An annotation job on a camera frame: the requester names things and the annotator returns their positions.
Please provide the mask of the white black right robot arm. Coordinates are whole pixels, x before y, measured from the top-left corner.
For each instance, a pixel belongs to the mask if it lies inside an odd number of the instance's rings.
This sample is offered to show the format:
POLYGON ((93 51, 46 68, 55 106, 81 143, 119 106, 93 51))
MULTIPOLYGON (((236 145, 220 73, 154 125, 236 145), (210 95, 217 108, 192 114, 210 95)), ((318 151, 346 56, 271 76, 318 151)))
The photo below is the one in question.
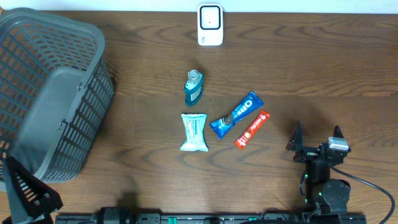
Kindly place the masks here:
POLYGON ((300 193, 305 196, 310 215, 346 213, 350 184, 330 177, 331 168, 342 164, 351 152, 340 127, 335 126, 332 137, 326 142, 320 143, 318 147, 310 147, 304 145, 302 127, 297 123, 286 150, 295 153, 294 162, 305 164, 300 180, 300 193))

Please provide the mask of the blue Oreo cookie pack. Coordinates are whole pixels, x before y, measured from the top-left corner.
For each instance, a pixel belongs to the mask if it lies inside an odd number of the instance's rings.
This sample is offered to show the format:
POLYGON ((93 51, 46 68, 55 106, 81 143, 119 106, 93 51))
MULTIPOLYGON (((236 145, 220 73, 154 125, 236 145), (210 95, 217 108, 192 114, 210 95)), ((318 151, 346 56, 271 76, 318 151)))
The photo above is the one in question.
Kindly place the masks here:
POLYGON ((210 123, 210 127, 218 139, 223 139, 236 123, 263 105, 264 102, 253 91, 250 91, 229 115, 213 121, 210 123))

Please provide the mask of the red Nescafe stick sachet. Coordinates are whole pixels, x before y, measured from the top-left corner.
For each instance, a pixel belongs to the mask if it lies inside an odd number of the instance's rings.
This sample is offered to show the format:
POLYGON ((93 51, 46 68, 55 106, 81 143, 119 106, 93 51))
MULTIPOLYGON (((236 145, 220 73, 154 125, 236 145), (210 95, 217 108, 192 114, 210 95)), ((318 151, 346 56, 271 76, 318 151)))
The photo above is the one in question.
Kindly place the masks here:
POLYGON ((259 128, 271 117, 271 114, 265 110, 261 110, 256 119, 248 126, 248 128, 235 140, 234 145, 239 149, 244 149, 248 142, 258 132, 259 128))

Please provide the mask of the mint green wipes pack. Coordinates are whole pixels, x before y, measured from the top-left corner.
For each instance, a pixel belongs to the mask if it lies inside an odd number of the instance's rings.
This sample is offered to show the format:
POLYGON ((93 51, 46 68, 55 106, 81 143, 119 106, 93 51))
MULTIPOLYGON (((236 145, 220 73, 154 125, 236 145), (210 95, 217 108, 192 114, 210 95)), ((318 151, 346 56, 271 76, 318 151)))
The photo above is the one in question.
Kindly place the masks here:
POLYGON ((180 147, 181 151, 208 152, 204 137, 206 114, 181 114, 185 128, 186 140, 180 147))

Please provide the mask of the teal sanitizer bottle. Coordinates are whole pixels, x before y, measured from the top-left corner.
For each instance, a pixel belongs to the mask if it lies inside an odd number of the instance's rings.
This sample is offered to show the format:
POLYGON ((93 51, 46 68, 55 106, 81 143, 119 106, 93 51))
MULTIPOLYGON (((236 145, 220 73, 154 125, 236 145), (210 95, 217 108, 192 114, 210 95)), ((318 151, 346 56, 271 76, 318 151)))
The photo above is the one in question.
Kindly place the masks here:
POLYGON ((188 72, 188 79, 184 86, 185 103, 188 106, 196 104, 203 94, 204 76, 197 70, 188 72))

